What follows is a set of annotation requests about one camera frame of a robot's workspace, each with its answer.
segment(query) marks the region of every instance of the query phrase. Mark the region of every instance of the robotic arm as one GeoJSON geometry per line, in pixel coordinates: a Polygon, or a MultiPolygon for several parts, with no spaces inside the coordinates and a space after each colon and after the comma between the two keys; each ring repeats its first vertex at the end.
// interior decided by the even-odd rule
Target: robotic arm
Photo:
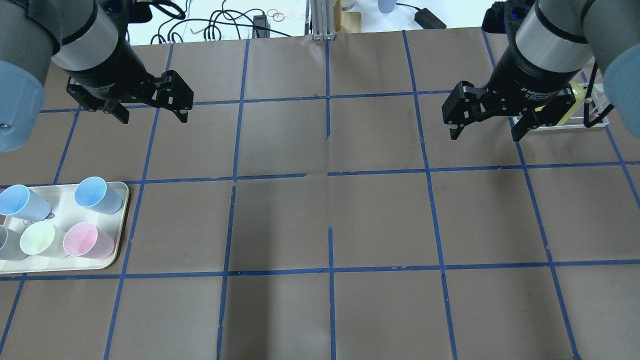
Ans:
{"type": "Polygon", "coordinates": [[[0,0],[0,152],[31,136],[51,60],[69,74],[67,92],[87,111],[113,114],[126,124],[122,103],[142,102],[187,122],[190,87],[175,71],[149,74],[125,41],[130,10],[148,21],[149,2],[0,0]]]}
{"type": "Polygon", "coordinates": [[[506,32],[509,47],[485,86],[460,81],[442,105],[452,140],[494,116],[522,116],[513,141],[558,124],[576,101],[569,80],[592,56],[609,100],[640,138],[640,1],[509,0],[492,9],[503,16],[488,22],[488,11],[483,29],[506,32]]]}

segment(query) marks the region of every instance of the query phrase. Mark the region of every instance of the tray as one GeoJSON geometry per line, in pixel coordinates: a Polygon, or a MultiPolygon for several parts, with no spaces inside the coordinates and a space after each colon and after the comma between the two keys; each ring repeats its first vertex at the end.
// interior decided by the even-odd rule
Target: tray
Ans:
{"type": "MultiPolygon", "coordinates": [[[[120,248],[120,237],[124,227],[125,215],[129,207],[129,187],[125,183],[110,182],[111,187],[124,199],[124,205],[117,213],[105,215],[92,210],[84,209],[76,204],[74,192],[77,184],[34,186],[31,187],[35,193],[44,197],[51,203],[51,213],[46,220],[58,226],[64,231],[68,231],[73,225],[80,222],[90,222],[103,230],[110,237],[116,240],[116,247],[113,253],[106,259],[86,259],[76,256],[67,256],[62,259],[45,258],[43,256],[31,255],[20,261],[0,260],[0,274],[21,273],[21,272],[44,272],[44,271],[65,271],[65,270],[95,270],[106,268],[111,265],[118,255],[120,248]]],[[[33,222],[14,217],[6,217],[4,226],[19,234],[33,222]]]]}

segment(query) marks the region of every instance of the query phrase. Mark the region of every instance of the power adapter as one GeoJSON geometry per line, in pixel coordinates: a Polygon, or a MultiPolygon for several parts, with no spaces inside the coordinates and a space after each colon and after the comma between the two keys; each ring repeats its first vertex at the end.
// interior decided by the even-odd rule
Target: power adapter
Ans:
{"type": "Polygon", "coordinates": [[[436,15],[433,15],[429,9],[424,8],[418,10],[413,18],[423,29],[446,29],[447,25],[442,22],[436,15]]]}
{"type": "Polygon", "coordinates": [[[271,34],[271,32],[267,29],[271,29],[269,27],[269,20],[267,19],[267,15],[255,15],[253,16],[253,23],[256,26],[260,26],[261,28],[264,29],[260,29],[260,28],[254,28],[253,29],[253,34],[252,34],[252,38],[268,38],[269,35],[271,34]]]}

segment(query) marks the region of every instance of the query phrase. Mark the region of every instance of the light blue joint cap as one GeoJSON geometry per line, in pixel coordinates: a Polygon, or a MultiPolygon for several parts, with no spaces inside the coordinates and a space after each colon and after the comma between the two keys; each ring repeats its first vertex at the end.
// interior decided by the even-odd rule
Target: light blue joint cap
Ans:
{"type": "Polygon", "coordinates": [[[619,55],[604,74],[604,90],[629,133],[640,138],[640,44],[619,55]]]}
{"type": "Polygon", "coordinates": [[[0,152],[29,140],[43,104],[42,84],[26,70],[0,61],[0,152]]]}

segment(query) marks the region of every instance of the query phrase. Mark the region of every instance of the cup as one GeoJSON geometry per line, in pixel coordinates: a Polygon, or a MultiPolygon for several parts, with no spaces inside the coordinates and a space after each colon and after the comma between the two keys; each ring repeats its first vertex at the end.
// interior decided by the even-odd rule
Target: cup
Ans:
{"type": "Polygon", "coordinates": [[[396,0],[378,0],[378,10],[381,13],[390,13],[396,7],[396,0]]]}
{"type": "Polygon", "coordinates": [[[49,201],[24,185],[13,185],[0,193],[0,214],[6,217],[40,221],[49,213],[49,201]]]}
{"type": "Polygon", "coordinates": [[[65,258],[62,247],[65,232],[47,221],[39,221],[27,227],[20,237],[20,249],[27,255],[47,258],[65,258]]]}
{"type": "Polygon", "coordinates": [[[62,246],[71,256],[104,259],[113,253],[116,243],[97,226],[89,222],[81,222],[67,231],[62,246]]]}
{"type": "Polygon", "coordinates": [[[85,209],[111,215],[122,207],[122,197],[107,182],[97,176],[79,183],[74,194],[76,204],[85,209]]]}
{"type": "Polygon", "coordinates": [[[20,234],[0,225],[0,260],[19,261],[26,257],[20,249],[20,234]]]}

